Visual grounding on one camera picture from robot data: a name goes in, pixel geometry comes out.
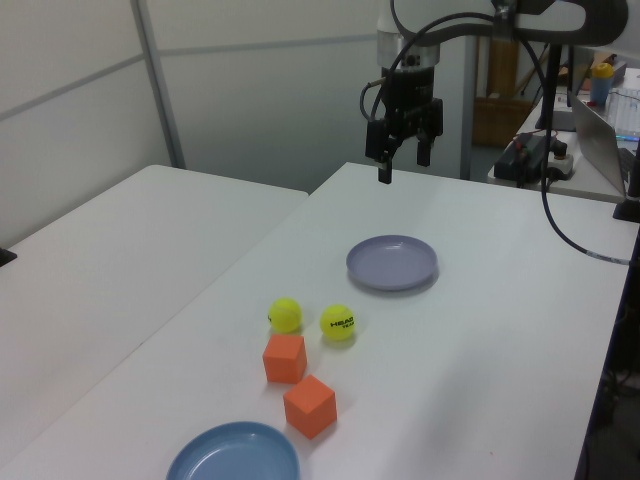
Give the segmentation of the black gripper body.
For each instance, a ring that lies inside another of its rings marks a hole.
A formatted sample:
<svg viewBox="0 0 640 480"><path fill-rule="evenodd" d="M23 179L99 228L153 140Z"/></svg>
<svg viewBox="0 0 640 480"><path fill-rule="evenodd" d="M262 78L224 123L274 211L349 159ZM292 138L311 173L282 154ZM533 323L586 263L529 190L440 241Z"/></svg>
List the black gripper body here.
<svg viewBox="0 0 640 480"><path fill-rule="evenodd" d="M405 140L433 130L434 76L433 67L394 71L390 75L390 85L384 88L382 102L391 137Z"/></svg>

